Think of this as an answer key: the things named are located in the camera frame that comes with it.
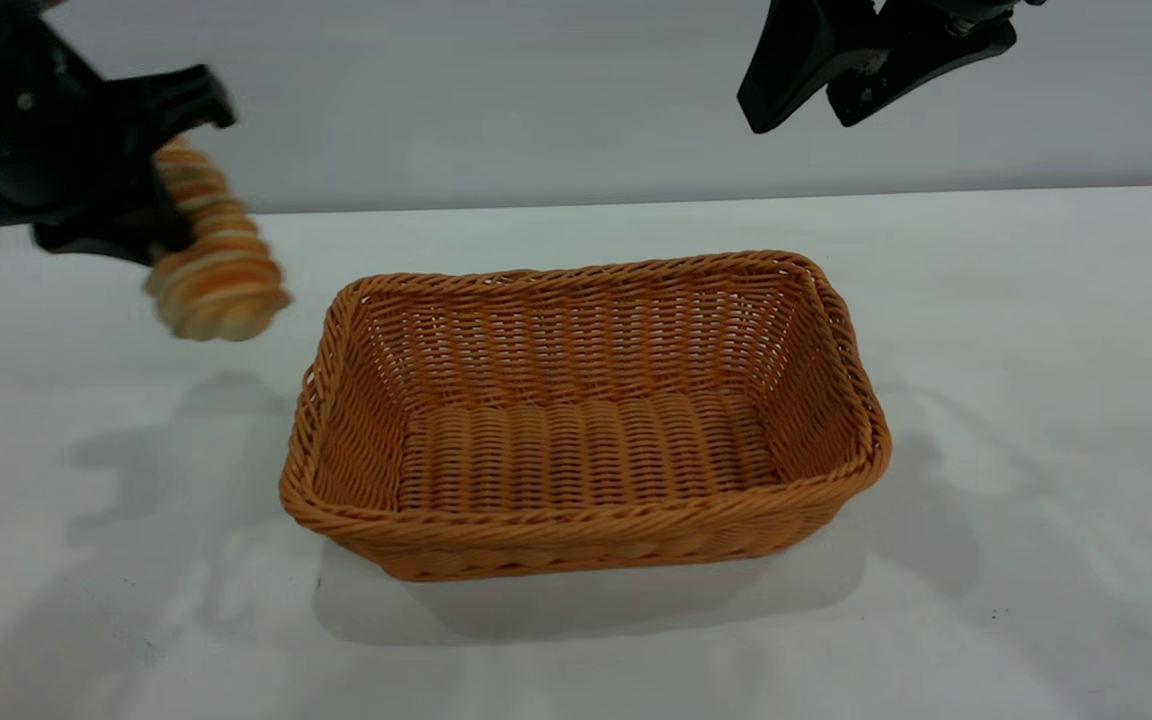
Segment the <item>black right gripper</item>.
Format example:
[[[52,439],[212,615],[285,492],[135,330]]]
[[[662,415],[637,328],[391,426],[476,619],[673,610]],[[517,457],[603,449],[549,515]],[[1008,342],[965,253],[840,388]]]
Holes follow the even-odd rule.
[[[772,1],[737,92],[751,131],[771,132],[827,88],[854,127],[915,88],[1018,41],[1011,13],[1044,1]]]

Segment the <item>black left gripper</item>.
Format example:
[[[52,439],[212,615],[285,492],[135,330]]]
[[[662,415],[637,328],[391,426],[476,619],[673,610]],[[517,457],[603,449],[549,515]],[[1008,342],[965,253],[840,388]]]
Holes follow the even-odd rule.
[[[0,227],[36,247],[141,266],[195,243],[147,151],[200,126],[237,123],[206,65],[105,81],[44,18],[0,1]]]

